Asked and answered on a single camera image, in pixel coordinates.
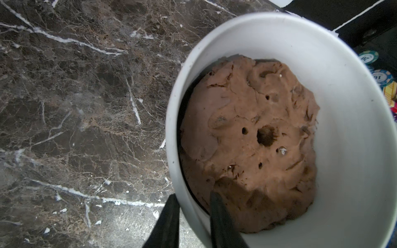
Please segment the brown mud in pot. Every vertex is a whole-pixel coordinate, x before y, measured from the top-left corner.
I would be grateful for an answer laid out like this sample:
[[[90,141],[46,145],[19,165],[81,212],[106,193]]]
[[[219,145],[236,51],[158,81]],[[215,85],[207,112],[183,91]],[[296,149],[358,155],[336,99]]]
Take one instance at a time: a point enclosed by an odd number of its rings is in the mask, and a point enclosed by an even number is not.
[[[200,206],[209,211],[219,193],[243,233],[306,213],[316,194],[318,111],[284,63],[240,56],[210,69],[179,128],[182,169]]]

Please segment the white ribbed ceramic pot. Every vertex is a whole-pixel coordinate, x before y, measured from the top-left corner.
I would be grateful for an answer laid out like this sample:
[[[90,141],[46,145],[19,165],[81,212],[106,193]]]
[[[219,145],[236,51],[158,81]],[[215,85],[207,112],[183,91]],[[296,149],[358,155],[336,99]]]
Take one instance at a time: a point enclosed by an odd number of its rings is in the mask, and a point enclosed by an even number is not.
[[[317,194],[302,217],[257,234],[252,248],[384,248],[397,219],[397,128],[383,92],[356,53],[329,30],[280,12],[244,14],[220,25],[191,51],[171,92],[166,153],[176,197],[193,232],[211,247],[209,216],[186,186],[177,120],[193,81],[223,57],[287,64],[320,107],[314,149]]]

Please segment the black open poker chip case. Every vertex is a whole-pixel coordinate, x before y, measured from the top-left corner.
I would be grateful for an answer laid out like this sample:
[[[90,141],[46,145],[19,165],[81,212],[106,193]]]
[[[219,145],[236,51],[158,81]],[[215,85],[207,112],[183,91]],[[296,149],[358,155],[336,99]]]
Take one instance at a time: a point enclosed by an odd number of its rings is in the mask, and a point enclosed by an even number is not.
[[[397,2],[375,1],[333,32],[371,71],[397,118]]]

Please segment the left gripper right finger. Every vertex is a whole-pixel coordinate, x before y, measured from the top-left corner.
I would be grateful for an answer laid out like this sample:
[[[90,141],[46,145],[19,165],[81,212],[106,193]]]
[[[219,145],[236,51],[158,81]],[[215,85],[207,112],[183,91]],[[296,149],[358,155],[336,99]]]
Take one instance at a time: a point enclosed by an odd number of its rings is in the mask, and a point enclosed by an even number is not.
[[[210,194],[210,228],[213,248],[248,248],[221,195],[214,191]]]

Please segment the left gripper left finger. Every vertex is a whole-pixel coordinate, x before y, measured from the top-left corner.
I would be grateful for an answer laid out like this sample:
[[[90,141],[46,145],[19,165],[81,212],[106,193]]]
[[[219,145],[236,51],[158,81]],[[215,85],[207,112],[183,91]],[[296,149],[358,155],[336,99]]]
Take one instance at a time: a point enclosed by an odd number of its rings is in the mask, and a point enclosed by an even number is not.
[[[180,205],[176,195],[172,194],[143,248],[178,248],[179,215]]]

